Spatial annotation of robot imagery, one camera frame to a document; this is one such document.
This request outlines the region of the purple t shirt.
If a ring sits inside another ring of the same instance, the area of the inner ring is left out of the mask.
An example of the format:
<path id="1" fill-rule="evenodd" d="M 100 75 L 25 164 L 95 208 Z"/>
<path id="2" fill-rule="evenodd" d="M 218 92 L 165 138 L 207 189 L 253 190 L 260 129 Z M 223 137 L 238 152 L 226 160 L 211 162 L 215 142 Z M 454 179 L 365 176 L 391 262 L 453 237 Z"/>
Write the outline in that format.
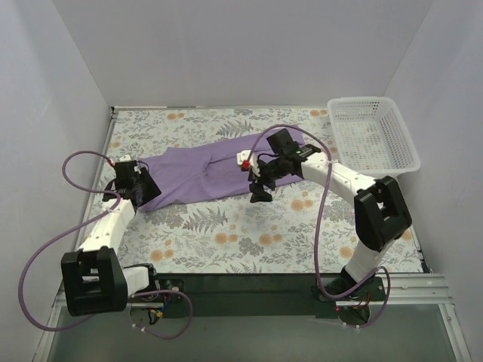
<path id="1" fill-rule="evenodd" d="M 278 179 L 275 187 L 300 181 L 301 163 L 310 155 L 324 154 L 318 146 L 304 143 L 297 126 L 192 148 L 168 148 L 162 155 L 142 160 L 162 194 L 140 209 L 147 213 L 172 204 L 194 204 L 249 193 L 249 171 L 243 172 L 236 163 L 236 154 L 243 150 L 250 150 L 257 160 L 269 162 L 286 157 L 300 165 L 300 176 L 287 175 Z M 264 189 L 267 192 L 274 188 Z"/>

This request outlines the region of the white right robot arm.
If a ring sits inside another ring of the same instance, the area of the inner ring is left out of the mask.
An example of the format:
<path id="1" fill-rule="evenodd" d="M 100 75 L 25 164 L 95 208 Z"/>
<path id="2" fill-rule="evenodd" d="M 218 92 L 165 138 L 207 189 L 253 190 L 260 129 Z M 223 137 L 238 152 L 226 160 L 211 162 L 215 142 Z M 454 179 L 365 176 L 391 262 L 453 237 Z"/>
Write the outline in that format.
<path id="1" fill-rule="evenodd" d="M 324 297 L 362 298 L 369 290 L 368 281 L 382 268 L 380 263 L 389 248 L 412 225 L 398 181 L 351 170 L 334 161 L 323 142 L 302 146 L 290 131 L 290 126 L 276 125 L 262 133 L 274 155 L 269 162 L 260 160 L 254 149 L 236 155 L 238 166 L 249 173 L 251 202 L 270 202 L 277 180 L 291 175 L 323 186 L 325 193 L 333 192 L 353 206 L 358 244 L 340 276 L 324 285 L 319 264 L 314 268 Z"/>

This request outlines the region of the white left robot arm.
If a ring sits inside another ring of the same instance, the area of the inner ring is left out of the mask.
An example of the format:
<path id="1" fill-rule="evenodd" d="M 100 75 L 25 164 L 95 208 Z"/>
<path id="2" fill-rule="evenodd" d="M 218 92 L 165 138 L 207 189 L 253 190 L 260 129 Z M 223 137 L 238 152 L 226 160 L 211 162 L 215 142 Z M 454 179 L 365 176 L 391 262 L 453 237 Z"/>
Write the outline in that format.
<path id="1" fill-rule="evenodd" d="M 151 302 L 161 291 L 151 264 L 123 268 L 118 260 L 129 222 L 161 191 L 147 164 L 129 155 L 115 162 L 113 168 L 115 179 L 103 193 L 107 214 L 94 223 L 76 251 L 65 253 L 61 259 L 66 304 L 72 316 L 123 311 L 134 294 Z"/>

